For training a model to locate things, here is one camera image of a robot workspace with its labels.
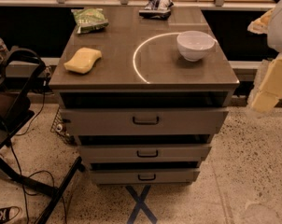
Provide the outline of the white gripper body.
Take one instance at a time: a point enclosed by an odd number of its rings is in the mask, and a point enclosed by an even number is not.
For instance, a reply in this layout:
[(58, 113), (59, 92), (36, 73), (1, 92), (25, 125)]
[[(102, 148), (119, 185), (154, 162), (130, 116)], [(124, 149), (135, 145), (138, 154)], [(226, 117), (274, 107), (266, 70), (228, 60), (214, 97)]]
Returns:
[(267, 44), (271, 49), (282, 53), (282, 0), (280, 0), (268, 23)]

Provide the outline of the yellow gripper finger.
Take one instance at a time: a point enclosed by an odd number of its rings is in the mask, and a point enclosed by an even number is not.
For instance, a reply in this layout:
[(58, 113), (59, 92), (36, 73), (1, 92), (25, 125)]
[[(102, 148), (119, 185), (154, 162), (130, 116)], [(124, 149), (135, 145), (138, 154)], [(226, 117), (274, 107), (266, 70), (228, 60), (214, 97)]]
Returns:
[(282, 99), (282, 54), (279, 54), (268, 65), (251, 108), (259, 113), (268, 113)]
[(268, 33), (268, 24), (269, 20), (271, 19), (273, 9), (270, 9), (266, 11), (264, 14), (262, 14), (259, 18), (256, 20), (252, 21), (247, 29), (249, 32), (253, 34), (267, 34)]

